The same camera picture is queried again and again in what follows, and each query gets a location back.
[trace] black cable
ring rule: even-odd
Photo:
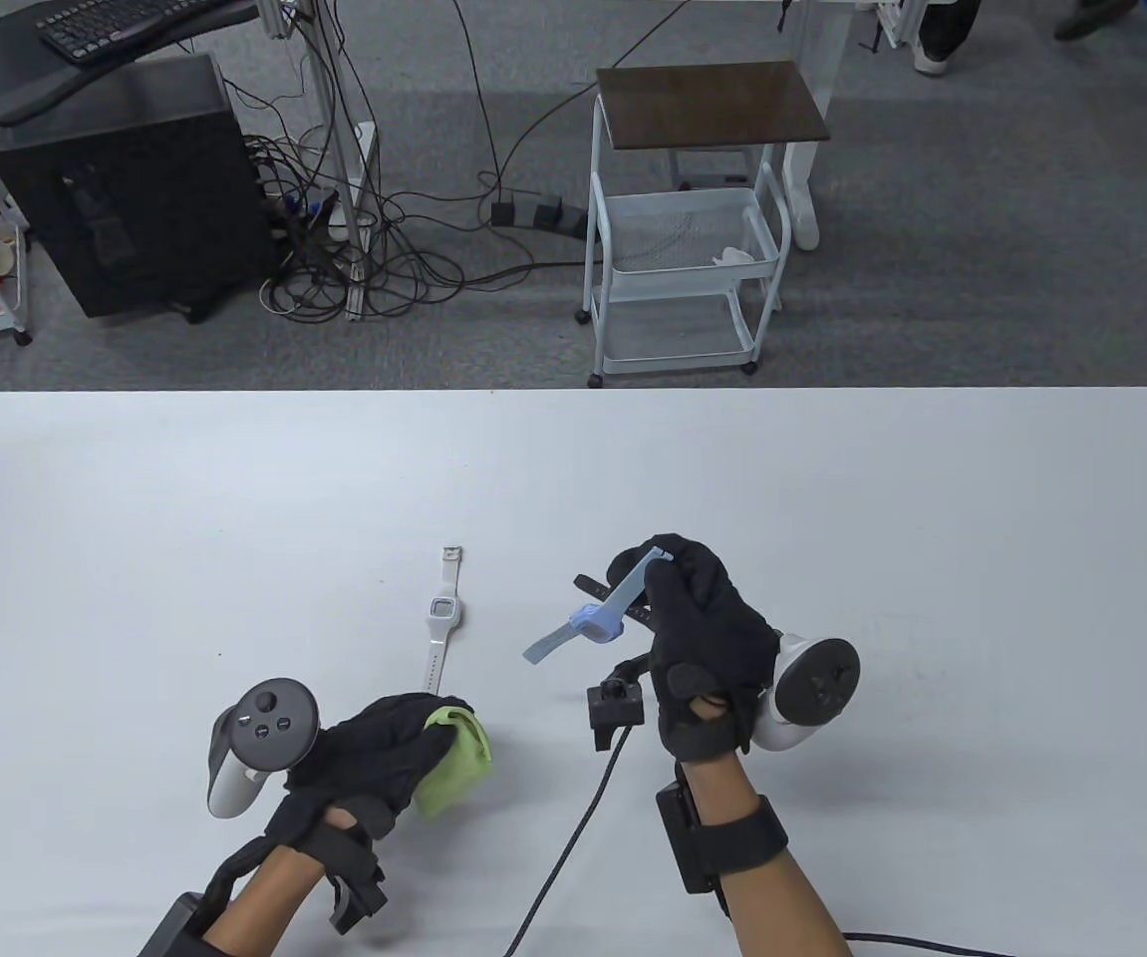
[[[476,84],[476,101],[481,104],[481,115],[485,118],[485,133],[490,137],[490,153],[492,154],[492,158],[494,158],[494,173],[498,177],[498,200],[501,201],[501,168],[498,165],[498,147],[494,138],[492,138],[490,109],[485,106],[485,95],[481,88],[481,70],[476,69],[476,49],[471,44],[471,31],[467,29],[467,18],[462,15],[462,3],[459,3],[459,0],[453,0],[453,9],[458,10],[459,23],[462,24],[462,36],[466,37],[467,41],[467,55],[471,59],[471,79]]]
[[[634,41],[634,44],[631,45],[631,49],[627,49],[626,52],[624,52],[624,54],[622,56],[619,56],[617,60],[614,60],[612,61],[612,67],[610,69],[617,68],[621,64],[623,64],[624,61],[625,61],[625,59],[627,59],[627,56],[631,56],[633,54],[633,52],[635,52],[642,45],[645,45],[645,41],[647,41],[649,39],[649,37],[651,37],[656,31],[660,31],[661,28],[665,26],[665,24],[668,24],[670,22],[670,20],[673,17],[673,15],[678,14],[680,10],[682,10],[684,8],[686,8],[686,6],[688,3],[690,3],[690,0],[680,0],[680,3],[677,3],[677,6],[674,6],[674,9],[672,9],[672,11],[665,14],[665,16],[662,17],[661,20],[657,20],[657,23],[655,23],[654,26],[651,26],[651,29],[647,33],[645,33],[642,37],[640,37],[640,40]],[[504,177],[504,173],[506,173],[506,168],[508,168],[508,165],[510,165],[510,160],[513,160],[513,156],[515,156],[515,150],[520,149],[520,145],[524,141],[524,138],[526,138],[529,133],[532,133],[533,131],[536,131],[536,129],[538,126],[541,126],[541,124],[544,124],[546,122],[546,119],[549,119],[551,116],[554,116],[556,112],[559,112],[560,110],[564,109],[565,106],[568,106],[569,103],[572,103],[572,101],[577,100],[578,96],[585,95],[586,93],[590,93],[592,90],[595,90],[595,87],[599,86],[599,84],[600,84],[599,80],[593,80],[591,83],[587,83],[586,86],[582,87],[582,90],[579,90],[577,93],[574,93],[572,95],[565,96],[564,100],[561,100],[559,103],[556,103],[555,106],[553,106],[553,108],[551,108],[549,110],[546,110],[545,114],[543,114],[541,116],[538,116],[537,119],[533,119],[533,123],[529,124],[529,127],[526,129],[526,131],[524,131],[523,133],[520,133],[520,139],[514,142],[514,146],[510,148],[509,154],[506,154],[506,160],[501,161],[501,169],[498,170],[499,182],[500,182],[500,179]]]
[[[360,155],[365,160],[369,160],[369,163],[364,164],[364,195],[367,195],[374,203],[373,210],[368,211],[368,213],[365,213],[364,210],[356,210],[358,211],[358,219],[364,215],[365,223],[362,228],[368,233],[362,249],[353,249],[350,241],[333,240],[328,235],[328,232],[323,232],[323,228],[321,228],[322,224],[318,224],[318,220],[321,218],[328,223],[326,209],[331,209],[333,201],[336,200],[340,188],[351,188],[350,184],[344,184],[336,177],[322,172],[326,151],[336,135],[353,137],[356,140],[353,116],[350,114],[345,98],[341,94],[344,83],[342,83],[338,72],[340,64],[337,60],[344,61],[346,64],[346,69],[350,70],[351,76],[354,78],[356,86],[360,90],[365,108],[368,109],[369,116],[372,116],[377,125],[376,110],[374,110],[374,104],[369,100],[368,91],[365,90],[360,72],[356,68],[356,63],[351,59],[349,50],[345,48],[345,29],[342,26],[338,11],[340,0],[331,0],[331,3],[319,3],[314,14],[287,13],[291,20],[319,17],[321,18],[321,26],[327,26],[333,32],[333,37],[327,40],[328,50],[318,49],[314,42],[304,34],[307,52],[299,61],[299,68],[303,68],[307,56],[315,56],[318,63],[322,65],[323,80],[327,84],[327,90],[323,93],[330,95],[330,119],[327,123],[326,140],[321,150],[319,150],[314,169],[309,169],[307,161],[301,155],[301,149],[303,148],[299,147],[299,141],[290,135],[289,125],[286,123],[281,110],[278,109],[278,102],[298,99],[298,95],[303,93],[303,70],[301,70],[301,92],[298,95],[276,96],[276,99],[271,101],[264,100],[263,96],[253,95],[253,93],[237,86],[237,84],[228,81],[228,86],[234,90],[245,106],[250,106],[251,109],[272,110],[272,112],[276,114],[286,145],[282,147],[275,140],[267,140],[267,138],[247,138],[251,150],[251,160],[266,173],[264,174],[264,185],[276,188],[283,200],[287,201],[286,223],[280,226],[283,228],[286,243],[289,246],[290,252],[282,260],[281,269],[278,270],[276,275],[270,279],[264,285],[263,290],[260,290],[260,299],[263,299],[264,293],[267,294],[267,299],[263,304],[268,308],[268,311],[273,311],[273,313],[295,322],[329,322],[344,311],[346,299],[349,299],[349,295],[346,294],[353,290],[353,288],[359,287],[364,293],[362,311],[365,316],[395,318],[395,316],[407,314],[409,310],[419,305],[447,302],[467,290],[478,293],[504,291],[506,288],[523,282],[536,270],[582,267],[582,260],[538,262],[532,251],[523,242],[514,236],[506,235],[504,232],[497,232],[497,229],[491,227],[486,218],[483,217],[483,202],[487,200],[487,196],[494,194],[494,192],[499,192],[500,194],[501,174],[505,172],[506,164],[515,155],[515,148],[520,146],[520,141],[524,137],[528,137],[529,133],[532,133],[533,129],[537,129],[537,125],[545,122],[563,103],[556,104],[556,108],[547,110],[544,116],[538,118],[522,134],[521,140],[515,142],[505,163],[498,163],[497,142],[490,124],[490,114],[487,114],[485,101],[483,100],[483,87],[481,77],[478,77],[471,34],[469,34],[459,0],[453,0],[453,2],[455,11],[459,14],[460,25],[463,29],[467,52],[469,59],[471,59],[476,99],[481,104],[483,119],[485,119],[485,132],[490,137],[490,154],[492,160],[494,160],[494,169],[482,171],[478,174],[477,179],[481,181],[482,192],[471,196],[437,196],[416,190],[401,190],[385,195],[382,187],[382,173],[376,170],[377,164],[372,163],[373,156],[365,155],[365,150],[360,148],[361,145],[356,142]],[[688,0],[681,0],[680,3],[674,6],[640,40],[635,41],[631,49],[619,56],[614,67],[617,67],[626,56],[637,50],[643,41],[648,40],[649,37],[658,31],[668,20],[671,20],[687,3]],[[328,54],[336,54],[337,59],[335,56],[327,56],[327,52]],[[582,95],[582,93],[587,92],[594,85],[591,84],[590,87],[579,91],[577,95]],[[565,102],[571,102],[574,99],[577,99],[577,95],[574,95],[572,99]],[[341,117],[337,116],[338,104],[341,104]],[[294,215],[290,215],[290,207],[297,201],[301,201],[303,209],[309,209],[309,192],[322,182],[333,187],[331,196],[329,200],[322,202],[312,218],[304,224],[298,210],[295,210]],[[514,187],[510,188],[510,192],[529,193],[529,190],[521,190],[521,188]],[[411,200],[445,201],[445,203],[476,201],[476,220],[474,224],[455,224],[437,216],[423,213],[420,210],[405,210],[405,207],[397,201],[397,197],[404,196],[408,196]],[[451,256],[423,249],[419,242],[408,235],[406,226],[414,220],[423,220],[423,223],[453,229],[459,233],[467,233],[467,235],[489,232],[498,240],[508,243],[510,247],[515,247],[523,255],[524,262],[502,270],[496,270],[496,272],[485,275],[468,275],[462,265],[454,262]],[[359,267],[359,279],[353,278],[354,267]]]
[[[622,664],[618,664],[617,669],[614,669],[614,672],[617,674],[619,669],[627,669],[629,666],[638,666],[641,658],[631,658],[629,661],[623,661]],[[524,934],[528,933],[529,926],[532,925],[533,917],[537,916],[537,909],[543,905],[543,901],[546,900],[546,894],[551,893],[551,888],[555,885],[555,878],[559,878],[560,871],[564,867],[569,855],[574,851],[574,845],[577,845],[578,838],[582,838],[583,831],[586,831],[586,825],[591,822],[591,816],[595,815],[595,809],[600,807],[600,799],[603,798],[604,789],[609,787],[609,778],[612,778],[612,770],[618,764],[618,757],[622,756],[622,748],[629,737],[631,737],[631,725],[622,729],[617,746],[614,746],[612,754],[609,756],[609,763],[603,768],[603,775],[600,778],[600,786],[595,788],[595,796],[591,798],[591,803],[588,803],[586,811],[583,812],[582,820],[578,820],[576,828],[574,828],[574,833],[569,835],[569,840],[565,842],[563,851],[560,851],[560,857],[555,861],[555,866],[551,867],[551,874],[546,876],[546,880],[543,881],[543,888],[538,890],[537,897],[535,897],[531,905],[528,907],[524,920],[521,921],[520,929],[516,931],[514,937],[510,939],[510,944],[506,948],[504,957],[515,957],[515,951],[520,949]],[[953,957],[1011,957],[1011,954],[974,951],[974,949],[967,947],[942,944],[937,943],[936,940],[923,940],[920,937],[902,937],[897,934],[851,933],[843,934],[843,939],[851,940],[852,943],[894,944],[896,947],[914,948],[918,949],[918,951],[951,954]]]
[[[843,934],[844,940],[855,943],[866,944],[894,944],[896,947],[912,947],[916,951],[933,951],[935,954],[954,954],[954,957],[1011,957],[1011,954],[998,954],[996,951],[974,951],[968,947],[955,947],[955,944],[939,944],[936,940],[922,940],[919,937],[900,937],[897,934]]]
[[[560,857],[559,861],[555,861],[555,866],[551,867],[551,874],[546,877],[543,889],[538,890],[537,897],[535,897],[531,905],[528,907],[528,913],[524,916],[524,920],[521,923],[520,929],[515,932],[515,937],[510,939],[510,944],[506,948],[504,957],[514,957],[515,951],[520,948],[520,942],[524,939],[524,934],[528,933],[528,926],[532,924],[533,917],[537,916],[537,909],[543,905],[543,901],[546,900],[546,894],[551,892],[551,886],[555,884],[555,878],[559,878],[560,871],[564,866],[564,862],[568,861],[569,855],[574,851],[574,845],[577,843],[577,839],[582,837],[583,831],[586,831],[586,825],[590,824],[591,816],[595,815],[595,809],[600,807],[600,799],[603,798],[604,788],[608,787],[609,778],[612,776],[612,769],[614,767],[617,767],[618,757],[622,756],[622,746],[624,746],[629,737],[631,737],[631,725],[626,725],[626,728],[622,729],[617,747],[612,749],[612,754],[609,756],[609,763],[603,768],[603,776],[600,778],[600,786],[595,788],[595,796],[591,799],[591,803],[588,803],[585,815],[582,815],[582,820],[579,820],[576,828],[574,828],[572,838],[569,838],[568,843],[564,845],[563,851],[560,851]]]

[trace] shoe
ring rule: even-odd
[[[1055,24],[1052,36],[1061,44],[1082,40],[1125,17],[1138,3],[1139,0],[1075,0],[1074,13]]]
[[[923,49],[921,41],[915,38],[914,69],[922,73],[923,77],[943,77],[946,70],[950,69],[950,57],[946,56],[944,60],[931,59],[928,56],[928,50]]]

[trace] black computer case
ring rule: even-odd
[[[0,178],[87,316],[198,311],[271,274],[271,226],[209,55],[127,64],[0,129]]]

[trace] keyboard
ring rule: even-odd
[[[91,67],[139,47],[181,20],[231,0],[77,0],[44,20],[37,32],[68,63]]]

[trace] white vr controller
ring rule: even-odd
[[[860,677],[861,660],[850,641],[781,635],[772,685],[759,698],[751,740],[770,752],[802,744],[842,714]]]
[[[210,815],[242,815],[268,776],[303,761],[319,730],[321,711],[305,685],[273,678],[250,687],[210,731],[205,794]]]

